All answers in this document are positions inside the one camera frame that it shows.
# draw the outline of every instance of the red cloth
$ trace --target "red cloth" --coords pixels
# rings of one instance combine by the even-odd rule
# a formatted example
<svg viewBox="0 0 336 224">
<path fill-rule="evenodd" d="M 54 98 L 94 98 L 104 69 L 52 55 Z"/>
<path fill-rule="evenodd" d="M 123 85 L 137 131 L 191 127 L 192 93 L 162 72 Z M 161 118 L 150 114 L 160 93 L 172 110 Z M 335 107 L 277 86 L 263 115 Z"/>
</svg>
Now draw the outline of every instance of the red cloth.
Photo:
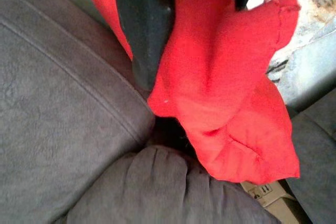
<svg viewBox="0 0 336 224">
<path fill-rule="evenodd" d="M 94 0 L 132 58 L 115 0 Z M 269 183 L 299 177 L 291 123 L 265 76 L 294 32 L 297 0 L 236 12 L 234 0 L 175 0 L 175 24 L 148 104 L 176 117 L 217 179 Z"/>
</svg>

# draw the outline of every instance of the gray fabric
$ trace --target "gray fabric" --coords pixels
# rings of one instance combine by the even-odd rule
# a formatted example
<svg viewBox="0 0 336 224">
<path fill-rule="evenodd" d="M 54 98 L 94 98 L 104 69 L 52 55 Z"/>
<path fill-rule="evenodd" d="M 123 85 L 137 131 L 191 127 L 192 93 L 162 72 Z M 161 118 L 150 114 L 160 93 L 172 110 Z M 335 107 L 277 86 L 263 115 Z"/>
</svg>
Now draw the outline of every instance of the gray fabric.
<svg viewBox="0 0 336 224">
<path fill-rule="evenodd" d="M 1 221 L 48 222 L 142 146 L 154 116 L 120 44 L 68 0 L 0 6 Z"/>
<path fill-rule="evenodd" d="M 278 223 L 240 187 L 172 149 L 150 146 L 113 163 L 67 223 Z"/>
<path fill-rule="evenodd" d="M 335 105 L 336 89 L 292 120 L 301 178 L 287 182 L 313 223 L 336 220 Z"/>
</svg>

